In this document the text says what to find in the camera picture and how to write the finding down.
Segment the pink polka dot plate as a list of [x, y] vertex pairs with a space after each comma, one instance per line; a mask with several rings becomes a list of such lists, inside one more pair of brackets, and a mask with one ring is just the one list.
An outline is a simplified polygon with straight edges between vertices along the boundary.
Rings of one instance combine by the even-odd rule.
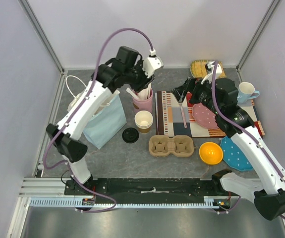
[[218, 129], [218, 125], [215, 120], [215, 114], [207, 109], [201, 103], [194, 104], [192, 107], [192, 115], [197, 124], [206, 129]]

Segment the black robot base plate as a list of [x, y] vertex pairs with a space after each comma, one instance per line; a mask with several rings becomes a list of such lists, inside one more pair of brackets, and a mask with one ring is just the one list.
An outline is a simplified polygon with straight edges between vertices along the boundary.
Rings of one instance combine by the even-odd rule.
[[182, 202], [229, 196], [227, 191], [217, 189], [211, 179], [198, 178], [95, 178], [84, 186], [116, 201]]

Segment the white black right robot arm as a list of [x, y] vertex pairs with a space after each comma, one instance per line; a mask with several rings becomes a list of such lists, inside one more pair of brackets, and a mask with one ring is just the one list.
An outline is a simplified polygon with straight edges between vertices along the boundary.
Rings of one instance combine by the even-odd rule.
[[191, 93], [190, 103], [201, 103], [215, 114], [218, 127], [244, 153], [260, 183], [237, 176], [224, 169], [212, 176], [211, 191], [222, 195], [231, 191], [251, 201], [267, 220], [285, 213], [285, 169], [261, 138], [249, 114], [237, 104], [238, 89], [228, 78], [214, 82], [188, 78], [171, 90], [178, 102]]

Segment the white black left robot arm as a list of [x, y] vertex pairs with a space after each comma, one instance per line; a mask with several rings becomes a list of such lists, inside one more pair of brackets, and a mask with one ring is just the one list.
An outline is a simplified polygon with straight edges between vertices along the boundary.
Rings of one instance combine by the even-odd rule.
[[75, 189], [82, 195], [92, 191], [92, 174], [84, 156], [88, 147], [80, 136], [101, 104], [117, 89], [127, 84], [136, 92], [146, 89], [154, 80], [154, 73], [163, 63], [151, 48], [147, 58], [127, 46], [121, 46], [117, 55], [99, 64], [84, 92], [67, 115], [57, 124], [48, 124], [46, 132], [50, 144], [56, 147], [67, 163], [76, 181]]

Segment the light blue paper bag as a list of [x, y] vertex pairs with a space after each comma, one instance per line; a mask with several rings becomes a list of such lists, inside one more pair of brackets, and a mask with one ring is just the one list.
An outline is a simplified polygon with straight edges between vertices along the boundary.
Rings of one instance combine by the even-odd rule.
[[96, 110], [87, 122], [83, 134], [97, 149], [101, 149], [126, 123], [126, 116], [116, 90]]

